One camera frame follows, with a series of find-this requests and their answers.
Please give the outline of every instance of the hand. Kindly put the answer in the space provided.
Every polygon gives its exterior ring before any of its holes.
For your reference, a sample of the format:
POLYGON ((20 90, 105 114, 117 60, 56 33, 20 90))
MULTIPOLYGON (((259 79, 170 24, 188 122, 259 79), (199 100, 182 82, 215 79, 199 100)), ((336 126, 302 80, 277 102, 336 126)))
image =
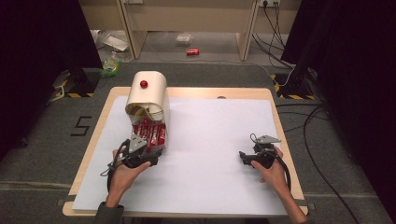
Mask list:
MULTIPOLYGON (((275 146, 274 149, 276 150, 276 154, 282 158, 282 151, 275 146)), ((285 180, 285 171, 279 161, 274 160, 273 165, 269 169, 266 169, 257 161, 252 161, 251 165, 262 173, 261 183, 268 183, 277 193, 281 193, 284 190, 289 191, 288 184, 285 180)))
MULTIPOLYGON (((113 158, 116 156, 116 154, 117 150, 113 150, 113 158)), ((106 198, 107 207, 118 206, 123 193, 132 186, 134 180, 143 171, 150 167, 150 162, 147 161, 140 166, 131 169, 122 164, 121 161, 117 161, 116 167, 117 168, 111 179, 110 190, 106 198)))

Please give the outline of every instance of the red knob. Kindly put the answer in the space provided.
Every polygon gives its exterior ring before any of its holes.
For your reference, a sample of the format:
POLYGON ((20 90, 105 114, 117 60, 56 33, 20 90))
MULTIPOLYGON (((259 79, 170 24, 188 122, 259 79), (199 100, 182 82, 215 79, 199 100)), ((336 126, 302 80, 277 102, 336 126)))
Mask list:
POLYGON ((149 85, 149 83, 146 80, 142 80, 140 82, 140 87, 143 88, 143 89, 147 88, 148 85, 149 85))

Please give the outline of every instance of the white paper sheet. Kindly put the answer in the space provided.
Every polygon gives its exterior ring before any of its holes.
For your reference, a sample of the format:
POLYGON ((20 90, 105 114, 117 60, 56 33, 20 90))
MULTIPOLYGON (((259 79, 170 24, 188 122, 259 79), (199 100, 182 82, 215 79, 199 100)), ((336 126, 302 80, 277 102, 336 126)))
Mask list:
MULTIPOLYGON (((96 210, 106 199, 106 177, 99 174, 132 130, 126 100, 118 97, 110 110, 75 210, 96 210)), ((239 158, 239 151, 254 153, 251 133, 277 137, 270 101, 170 98, 170 107, 168 148, 125 192, 125 211, 286 215, 273 190, 259 183, 259 172, 239 158)))

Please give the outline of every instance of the red soda can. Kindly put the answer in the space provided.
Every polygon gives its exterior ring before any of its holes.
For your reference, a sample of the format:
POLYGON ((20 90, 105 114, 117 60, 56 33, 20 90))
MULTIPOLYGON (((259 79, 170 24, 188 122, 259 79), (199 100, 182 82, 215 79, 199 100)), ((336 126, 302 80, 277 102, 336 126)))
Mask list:
POLYGON ((188 49, 187 50, 187 55, 198 55, 199 54, 199 49, 188 49))

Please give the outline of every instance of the black tape mark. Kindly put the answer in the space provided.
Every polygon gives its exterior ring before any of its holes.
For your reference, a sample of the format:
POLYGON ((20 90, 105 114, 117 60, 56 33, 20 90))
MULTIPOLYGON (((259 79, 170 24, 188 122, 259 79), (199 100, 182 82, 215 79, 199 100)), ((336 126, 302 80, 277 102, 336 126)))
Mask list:
POLYGON ((92 118, 92 116, 80 116, 75 128, 83 128, 83 129, 85 129, 85 131, 84 131, 84 133, 72 133, 72 134, 70 134, 70 136, 85 136, 85 135, 87 135, 87 132, 90 129, 90 126, 79 125, 79 123, 81 122, 82 119, 91 119, 91 118, 92 118))

